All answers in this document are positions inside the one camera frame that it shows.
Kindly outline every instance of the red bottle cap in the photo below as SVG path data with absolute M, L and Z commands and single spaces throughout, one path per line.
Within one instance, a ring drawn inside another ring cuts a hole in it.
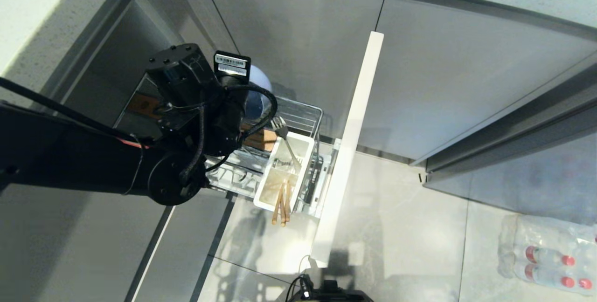
M 578 280 L 578 285 L 584 289 L 591 289 L 593 288 L 593 283 L 589 279 L 580 279 Z
M 568 277 L 568 276 L 562 277 L 560 282 L 562 283 L 562 285 L 564 287 L 567 287 L 567 288 L 574 287 L 574 279 L 572 277 Z
M 562 263 L 565 264 L 566 266 L 574 266 L 574 264 L 576 264 L 576 261 L 574 260 L 573 257 L 570 257 L 569 255 L 565 255 L 562 257 Z
M 532 262 L 533 264 L 537 263 L 537 259 L 535 259 L 535 249 L 535 246 L 529 246 L 525 251 L 525 255 L 527 256 L 528 261 Z
M 535 278 L 533 277 L 533 270 L 535 270 L 535 265 L 533 264 L 528 264 L 525 268 L 524 268 L 524 274 L 527 277 L 527 279 L 529 279 L 530 281 L 535 282 Z

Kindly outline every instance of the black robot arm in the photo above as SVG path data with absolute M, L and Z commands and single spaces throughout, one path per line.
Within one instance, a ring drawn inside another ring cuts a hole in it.
M 0 122 L 5 125 L 0 131 L 0 191 L 21 183 L 145 195 L 163 205 L 186 202 L 208 185 L 205 155 L 227 157 L 277 111 L 273 94 L 249 82 L 250 64 L 248 57 L 218 51 L 214 72 L 191 43 L 152 56 L 146 72 L 171 106 L 165 117 L 177 120 L 159 123 L 178 124 L 160 126 L 164 136 L 155 141 L 109 128 L 0 79 L 0 87 L 75 121 L 0 104 Z M 248 90 L 265 95 L 271 108 L 241 132 Z

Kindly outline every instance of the barcode label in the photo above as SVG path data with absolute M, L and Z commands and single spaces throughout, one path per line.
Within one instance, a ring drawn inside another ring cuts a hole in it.
M 221 64 L 228 64 L 230 66 L 235 66 L 238 68 L 246 68 L 247 67 L 247 62 L 245 60 L 239 60 L 238 58 L 233 58 L 230 56 L 225 56 L 225 55 L 220 55 L 220 54 L 216 54 L 215 55 L 215 61 Z
M 218 70 L 224 71 L 225 73 L 229 73 L 229 74 L 237 74 L 237 75 L 242 75 L 242 76 L 247 75 L 246 69 L 227 66 L 226 64 L 218 64 Z

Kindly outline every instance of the wooden chopsticks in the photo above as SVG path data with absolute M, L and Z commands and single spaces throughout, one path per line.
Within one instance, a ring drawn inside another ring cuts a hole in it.
M 278 192 L 278 200 L 276 201 L 276 208 L 273 211 L 273 217 L 271 223 L 275 225 L 278 221 L 278 211 L 280 212 L 280 226 L 285 227 L 286 223 L 290 221 L 290 187 L 288 187 L 288 180 L 284 180 L 284 183 L 280 186 Z

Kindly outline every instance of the plastic wrap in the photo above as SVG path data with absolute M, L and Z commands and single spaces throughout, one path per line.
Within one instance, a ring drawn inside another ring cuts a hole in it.
M 582 295 L 596 293 L 597 225 L 506 216 L 498 253 L 501 276 Z

